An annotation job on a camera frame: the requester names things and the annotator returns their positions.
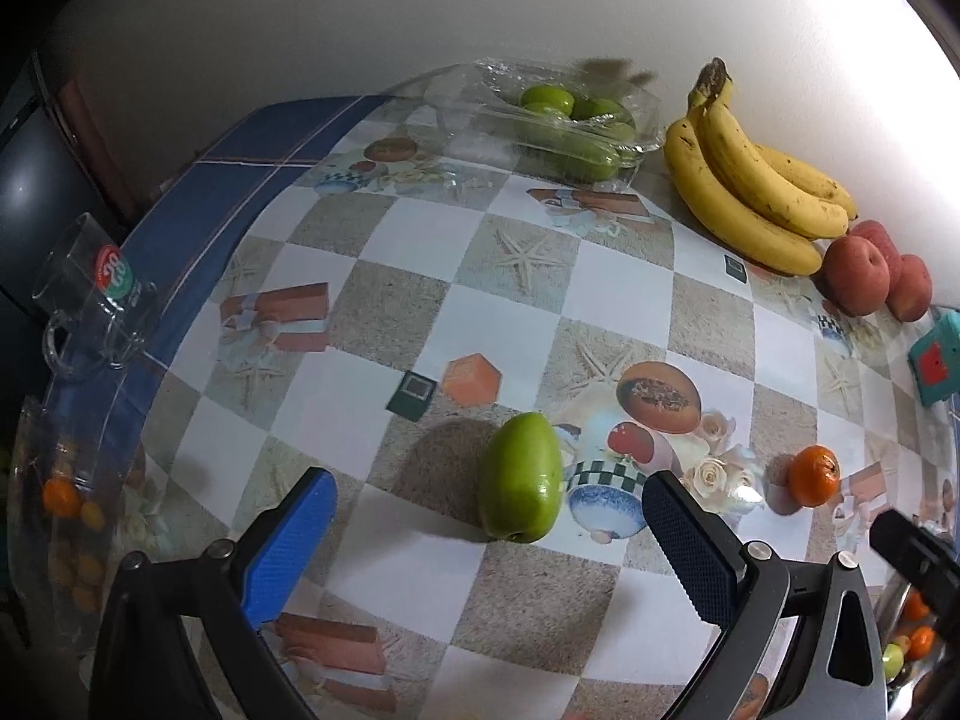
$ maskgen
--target peach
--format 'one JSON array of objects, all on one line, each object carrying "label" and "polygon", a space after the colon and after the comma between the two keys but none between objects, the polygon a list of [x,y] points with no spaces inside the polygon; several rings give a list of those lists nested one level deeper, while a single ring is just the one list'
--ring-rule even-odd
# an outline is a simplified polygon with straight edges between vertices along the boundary
[{"label": "peach", "polygon": [[853,317],[875,312],[890,290],[890,271],[880,250],[856,235],[845,235],[830,244],[821,274],[830,299]]},{"label": "peach", "polygon": [[901,257],[901,279],[887,296],[887,308],[901,322],[916,322],[933,300],[933,283],[925,262],[915,254]]},{"label": "peach", "polygon": [[890,289],[893,290],[896,287],[896,282],[899,281],[899,276],[901,276],[901,257],[894,242],[890,239],[887,228],[878,221],[866,220],[851,228],[850,235],[866,238],[880,250],[880,254],[886,261],[887,269],[890,271]]}]

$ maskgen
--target red sticker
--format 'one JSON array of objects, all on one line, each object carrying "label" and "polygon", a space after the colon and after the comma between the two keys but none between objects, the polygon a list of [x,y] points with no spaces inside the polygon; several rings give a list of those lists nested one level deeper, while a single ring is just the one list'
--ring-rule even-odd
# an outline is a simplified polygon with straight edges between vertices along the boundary
[{"label": "red sticker", "polygon": [[118,247],[107,244],[97,252],[93,279],[111,300],[124,298],[133,286],[133,272]]},{"label": "red sticker", "polygon": [[949,371],[947,366],[944,365],[944,356],[939,343],[931,343],[928,350],[918,357],[917,362],[924,386],[933,386],[947,381]]}]

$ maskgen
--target label on glass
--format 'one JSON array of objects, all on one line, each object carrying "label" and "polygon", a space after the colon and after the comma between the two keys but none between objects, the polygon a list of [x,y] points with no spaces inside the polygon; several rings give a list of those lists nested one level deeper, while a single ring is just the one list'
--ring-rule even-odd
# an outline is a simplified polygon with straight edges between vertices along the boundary
[{"label": "label on glass", "polygon": [[126,298],[133,288],[133,270],[118,247],[107,244],[97,252],[94,278],[101,292],[110,300]]}]

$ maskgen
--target metal bolt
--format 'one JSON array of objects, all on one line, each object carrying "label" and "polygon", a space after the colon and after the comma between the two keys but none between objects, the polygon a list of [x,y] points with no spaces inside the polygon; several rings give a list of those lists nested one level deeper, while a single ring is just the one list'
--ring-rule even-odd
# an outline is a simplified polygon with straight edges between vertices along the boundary
[{"label": "metal bolt", "polygon": [[233,554],[235,546],[236,544],[229,538],[218,538],[217,541],[206,548],[206,553],[208,556],[214,557],[215,560],[224,560],[225,557],[230,557]]},{"label": "metal bolt", "polygon": [[757,560],[770,560],[774,554],[774,551],[770,549],[770,545],[763,541],[751,541],[747,544],[747,552]]},{"label": "metal bolt", "polygon": [[124,555],[123,560],[120,560],[120,567],[124,571],[136,571],[143,565],[145,557],[147,556],[142,552],[130,552],[128,555]]},{"label": "metal bolt", "polygon": [[860,565],[856,560],[856,555],[853,552],[848,552],[844,550],[843,552],[837,553],[837,562],[840,563],[844,568],[856,568]]}]

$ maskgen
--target banana stem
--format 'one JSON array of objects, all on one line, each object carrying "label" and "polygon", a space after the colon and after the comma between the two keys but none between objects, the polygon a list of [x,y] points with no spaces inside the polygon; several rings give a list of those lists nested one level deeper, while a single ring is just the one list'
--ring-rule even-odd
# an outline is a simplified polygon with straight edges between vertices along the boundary
[{"label": "banana stem", "polygon": [[688,110],[696,108],[698,105],[705,104],[711,98],[721,98],[724,103],[730,100],[733,93],[733,79],[727,73],[727,66],[723,59],[714,56],[707,62],[697,76],[697,83],[690,94],[686,96],[686,107]]}]

